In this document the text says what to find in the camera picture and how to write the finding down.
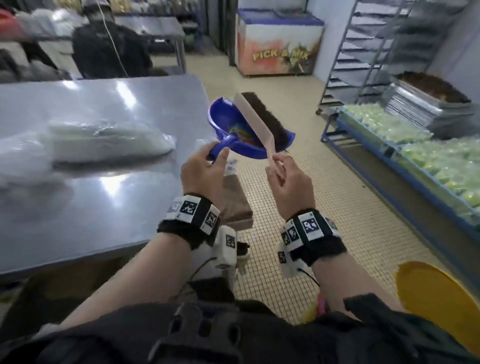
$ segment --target dustpan handle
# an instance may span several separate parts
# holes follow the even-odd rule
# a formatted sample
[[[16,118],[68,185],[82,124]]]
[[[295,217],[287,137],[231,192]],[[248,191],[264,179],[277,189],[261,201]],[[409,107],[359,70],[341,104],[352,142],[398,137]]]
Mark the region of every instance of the dustpan handle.
[[[230,147],[233,143],[238,141],[238,137],[235,134],[229,134],[225,139],[223,139],[220,143],[215,145],[212,148],[210,153],[207,156],[207,160],[213,161],[215,163],[218,154],[222,151],[223,148]]]

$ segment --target blue freezer lid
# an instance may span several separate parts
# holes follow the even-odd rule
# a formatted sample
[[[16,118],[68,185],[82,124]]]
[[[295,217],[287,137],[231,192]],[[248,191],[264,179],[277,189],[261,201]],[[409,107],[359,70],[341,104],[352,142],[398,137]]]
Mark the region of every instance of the blue freezer lid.
[[[238,9],[237,12],[246,24],[324,25],[322,20],[315,18],[309,12],[301,14],[282,14],[274,10],[260,9]]]

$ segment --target white cord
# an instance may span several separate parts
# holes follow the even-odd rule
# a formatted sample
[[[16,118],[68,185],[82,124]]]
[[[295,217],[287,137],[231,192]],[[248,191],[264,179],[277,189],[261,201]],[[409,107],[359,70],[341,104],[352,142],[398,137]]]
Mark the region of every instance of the white cord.
[[[115,42],[113,41],[112,34],[110,34],[110,32],[108,30],[107,22],[105,20],[105,15],[103,14],[102,7],[100,6],[100,2],[98,2],[98,0],[96,0],[96,4],[98,5],[98,9],[100,10],[100,14],[102,14],[103,25],[105,26],[105,29],[108,33],[108,36],[110,37],[110,40],[112,41],[113,49],[115,50],[115,54],[117,55],[117,58],[119,59],[120,66],[123,69],[123,72],[125,73],[125,75],[127,77],[129,77],[127,71],[125,70],[125,67],[123,66],[123,63],[121,62],[120,54],[117,51],[117,47],[115,46]]]

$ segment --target hand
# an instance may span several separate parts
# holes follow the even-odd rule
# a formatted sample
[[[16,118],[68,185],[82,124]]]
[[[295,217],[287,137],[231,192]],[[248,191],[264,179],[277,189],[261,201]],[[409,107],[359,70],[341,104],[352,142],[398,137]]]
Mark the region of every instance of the hand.
[[[301,210],[315,208],[311,178],[303,173],[291,156],[275,154],[273,159],[283,163],[286,173],[285,180],[281,180],[275,170],[267,168],[268,184],[280,216],[287,220]]]
[[[223,175],[230,149],[223,148],[215,164],[207,162],[206,157],[218,142],[201,147],[181,167],[183,193],[201,194],[208,198],[220,211],[223,208]]]

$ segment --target wristband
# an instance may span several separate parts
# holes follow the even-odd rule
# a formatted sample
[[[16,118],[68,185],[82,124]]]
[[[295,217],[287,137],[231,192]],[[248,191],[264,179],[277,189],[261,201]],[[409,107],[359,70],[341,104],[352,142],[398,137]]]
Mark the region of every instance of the wristband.
[[[309,267],[319,258],[347,251],[335,223],[313,208],[288,219],[282,229],[282,239],[292,260],[301,259]]]
[[[157,232],[167,232],[183,238],[192,250],[203,242],[213,246],[218,227],[220,210],[201,195],[186,194],[173,200]]]

